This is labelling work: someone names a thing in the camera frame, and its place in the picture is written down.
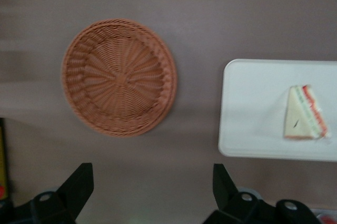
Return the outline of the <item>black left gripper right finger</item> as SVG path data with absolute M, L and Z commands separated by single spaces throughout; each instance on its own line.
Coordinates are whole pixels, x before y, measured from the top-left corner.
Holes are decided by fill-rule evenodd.
M 213 166 L 217 204 L 204 223 L 275 223 L 275 210 L 252 193 L 240 192 L 223 164 Z

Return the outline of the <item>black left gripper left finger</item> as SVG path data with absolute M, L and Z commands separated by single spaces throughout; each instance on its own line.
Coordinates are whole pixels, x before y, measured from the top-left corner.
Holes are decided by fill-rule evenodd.
M 33 223 L 76 223 L 93 190 L 93 166 L 82 163 L 56 191 L 43 192 L 30 201 Z

